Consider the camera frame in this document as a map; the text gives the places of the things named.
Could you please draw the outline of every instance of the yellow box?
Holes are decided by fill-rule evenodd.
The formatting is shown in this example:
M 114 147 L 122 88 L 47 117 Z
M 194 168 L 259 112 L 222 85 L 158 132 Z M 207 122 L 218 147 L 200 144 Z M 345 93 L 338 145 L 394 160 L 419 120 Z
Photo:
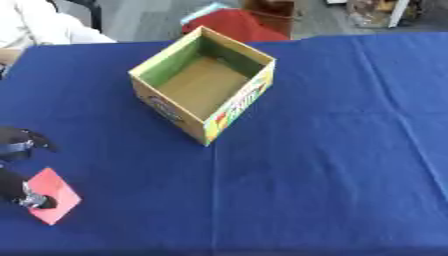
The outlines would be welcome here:
M 208 146 L 272 85 L 275 59 L 200 27 L 129 72 L 137 96 Z

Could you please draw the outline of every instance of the printed label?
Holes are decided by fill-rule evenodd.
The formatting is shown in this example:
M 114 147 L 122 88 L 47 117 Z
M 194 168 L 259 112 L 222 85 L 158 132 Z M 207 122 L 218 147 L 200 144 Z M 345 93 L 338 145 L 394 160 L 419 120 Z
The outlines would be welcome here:
M 225 128 L 227 128 L 241 113 L 244 112 L 258 97 L 263 94 L 268 85 L 271 84 L 272 71 L 261 76 L 246 90 L 241 91 L 234 99 L 229 108 L 219 113 L 210 120 L 205 127 L 208 142 L 214 140 Z
M 148 98 L 149 105 L 151 105 L 157 112 L 163 115 L 165 118 L 172 122 L 183 122 L 182 117 L 180 117 L 175 109 L 168 105 L 163 99 L 156 96 L 150 96 Z

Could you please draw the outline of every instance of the blue tablecloth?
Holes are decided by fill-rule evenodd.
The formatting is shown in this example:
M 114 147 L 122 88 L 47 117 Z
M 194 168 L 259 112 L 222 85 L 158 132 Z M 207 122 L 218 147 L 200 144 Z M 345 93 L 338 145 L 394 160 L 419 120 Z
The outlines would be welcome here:
M 84 199 L 53 227 L 1 204 L 2 255 L 448 253 L 448 34 L 254 44 L 275 84 L 208 148 L 133 93 L 167 45 L 36 47 L 1 82 L 0 125 L 61 148 L 11 168 Z

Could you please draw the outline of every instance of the red paper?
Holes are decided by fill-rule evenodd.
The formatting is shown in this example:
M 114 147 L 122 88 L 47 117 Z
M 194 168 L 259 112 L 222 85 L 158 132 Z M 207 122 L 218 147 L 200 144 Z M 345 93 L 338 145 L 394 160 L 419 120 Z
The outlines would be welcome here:
M 221 9 L 196 18 L 182 27 L 184 34 L 199 26 L 206 26 L 240 42 L 285 41 L 289 38 L 263 27 L 249 12 L 238 9 Z
M 49 225 L 54 225 L 81 202 L 81 198 L 51 168 L 42 170 L 28 184 L 35 193 L 52 196 L 58 202 L 54 209 L 30 209 L 31 214 Z

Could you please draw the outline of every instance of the person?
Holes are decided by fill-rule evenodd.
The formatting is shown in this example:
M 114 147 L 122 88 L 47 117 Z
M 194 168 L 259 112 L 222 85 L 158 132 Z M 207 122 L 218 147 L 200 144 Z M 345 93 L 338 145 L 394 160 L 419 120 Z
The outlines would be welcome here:
M 56 151 L 55 146 L 39 133 L 0 127 L 0 197 L 26 208 L 53 209 L 58 204 L 53 197 L 35 193 L 26 178 L 5 167 L 9 162 L 30 158 L 34 148 Z
M 0 0 L 0 64 L 11 65 L 33 45 L 114 43 L 115 40 L 58 13 L 46 0 Z

